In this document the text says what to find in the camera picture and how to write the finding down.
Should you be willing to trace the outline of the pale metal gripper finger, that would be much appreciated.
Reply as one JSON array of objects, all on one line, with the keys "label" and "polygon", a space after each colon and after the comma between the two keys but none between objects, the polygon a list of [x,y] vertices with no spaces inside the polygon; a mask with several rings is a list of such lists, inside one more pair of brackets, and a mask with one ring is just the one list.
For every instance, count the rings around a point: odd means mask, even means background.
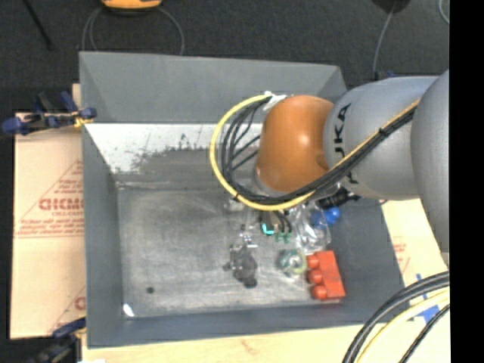
[{"label": "pale metal gripper finger", "polygon": [[251,234],[240,233],[230,246],[230,252],[235,254],[245,254],[255,251],[259,245],[254,241]]},{"label": "pale metal gripper finger", "polygon": [[234,278],[251,278],[253,276],[253,257],[235,258],[223,266],[224,271],[230,271]]}]

